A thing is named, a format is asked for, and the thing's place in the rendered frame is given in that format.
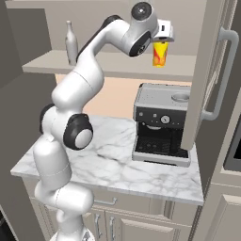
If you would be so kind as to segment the grey espresso machine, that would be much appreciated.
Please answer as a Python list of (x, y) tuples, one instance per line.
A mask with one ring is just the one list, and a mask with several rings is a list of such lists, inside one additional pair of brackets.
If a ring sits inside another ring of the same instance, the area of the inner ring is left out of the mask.
[(137, 135), (132, 158), (187, 168), (190, 151), (181, 148), (189, 86), (142, 83), (134, 102)]

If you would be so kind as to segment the beige cabinet door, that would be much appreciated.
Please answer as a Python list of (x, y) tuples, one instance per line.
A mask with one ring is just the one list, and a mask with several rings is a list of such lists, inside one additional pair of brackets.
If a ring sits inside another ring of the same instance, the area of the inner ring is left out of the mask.
[(185, 117), (181, 148), (191, 150), (201, 125), (201, 112), (213, 112), (231, 43), (218, 41), (221, 27), (231, 30), (238, 0), (207, 0), (200, 45)]

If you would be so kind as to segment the beige wall cabinet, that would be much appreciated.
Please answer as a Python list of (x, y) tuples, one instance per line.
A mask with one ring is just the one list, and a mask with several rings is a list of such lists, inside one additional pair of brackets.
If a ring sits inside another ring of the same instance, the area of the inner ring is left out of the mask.
[[(167, 63), (153, 66), (150, 49), (130, 58), (107, 44), (97, 55), (107, 77), (191, 81), (198, 52), (201, 26), (207, 0), (147, 0), (157, 16), (171, 21), (175, 41), (169, 45)], [(7, 0), (8, 9), (42, 10), (48, 27), (51, 49), (30, 57), (25, 72), (67, 73), (71, 66), (65, 50), (66, 22), (70, 20), (78, 44), (84, 45), (99, 29), (105, 18), (117, 14), (125, 21), (137, 0)]]

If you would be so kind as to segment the beige cupboard door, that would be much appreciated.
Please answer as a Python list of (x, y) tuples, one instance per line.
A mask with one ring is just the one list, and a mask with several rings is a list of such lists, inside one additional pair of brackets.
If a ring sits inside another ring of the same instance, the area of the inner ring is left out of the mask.
[(189, 226), (147, 217), (105, 212), (107, 240), (110, 241), (109, 218), (115, 218), (116, 241), (188, 241)]
[(101, 217), (99, 219), (99, 227), (100, 227), (100, 231), (102, 233), (102, 236), (99, 239), (99, 241), (107, 241), (104, 211), (93, 210), (93, 211), (90, 211), (90, 212), (86, 213), (85, 215), (83, 215), (84, 223), (85, 223), (86, 227), (94, 235), (95, 241), (97, 241), (96, 231), (95, 231), (95, 223), (94, 223), (95, 214), (101, 215)]

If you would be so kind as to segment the beige tall cabinet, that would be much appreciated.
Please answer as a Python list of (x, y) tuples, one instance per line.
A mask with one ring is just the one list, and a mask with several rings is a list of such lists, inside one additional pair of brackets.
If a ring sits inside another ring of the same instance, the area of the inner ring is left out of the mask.
[(193, 241), (241, 241), (241, 172), (223, 163), (241, 114), (241, 89), (217, 159)]

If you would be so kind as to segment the grey liquor bottle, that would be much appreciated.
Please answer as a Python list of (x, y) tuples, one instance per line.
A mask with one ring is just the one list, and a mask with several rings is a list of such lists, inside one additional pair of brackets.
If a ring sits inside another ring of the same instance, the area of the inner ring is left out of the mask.
[(76, 65), (76, 58), (78, 54), (78, 42), (77, 37), (74, 35), (72, 30), (72, 22), (67, 21), (67, 34), (65, 38), (66, 51), (69, 60), (69, 64), (72, 66)]

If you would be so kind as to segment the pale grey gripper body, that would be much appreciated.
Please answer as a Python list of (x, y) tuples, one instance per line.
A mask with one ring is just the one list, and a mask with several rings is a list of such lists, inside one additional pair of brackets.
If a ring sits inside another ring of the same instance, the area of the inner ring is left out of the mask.
[(153, 35), (153, 42), (174, 42), (174, 34), (172, 32), (158, 32)]

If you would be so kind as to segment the beige drawer front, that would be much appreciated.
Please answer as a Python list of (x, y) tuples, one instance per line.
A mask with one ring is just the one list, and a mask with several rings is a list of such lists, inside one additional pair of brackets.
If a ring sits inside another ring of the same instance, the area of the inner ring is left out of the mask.
[(100, 188), (93, 189), (94, 199), (100, 201), (112, 201), (113, 198), (117, 198), (118, 201), (115, 205), (103, 205), (95, 203), (95, 205), (103, 207), (104, 209), (120, 210), (121, 212), (133, 212), (148, 214), (150, 199), (147, 197), (141, 197), (130, 194), (123, 194), (119, 192), (108, 191)]

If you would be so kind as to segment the dark built-in oven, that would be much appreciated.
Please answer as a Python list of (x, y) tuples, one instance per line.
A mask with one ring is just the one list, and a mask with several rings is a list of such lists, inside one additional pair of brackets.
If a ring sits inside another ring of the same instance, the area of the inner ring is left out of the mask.
[(241, 116), (236, 124), (233, 139), (227, 152), (223, 168), (241, 172)]

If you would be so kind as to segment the yellow and orange cup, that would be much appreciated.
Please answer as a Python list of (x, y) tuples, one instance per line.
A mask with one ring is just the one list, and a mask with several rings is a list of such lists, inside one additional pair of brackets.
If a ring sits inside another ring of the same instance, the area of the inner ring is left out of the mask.
[(153, 65), (162, 68), (166, 65), (169, 44), (167, 42), (153, 43)]

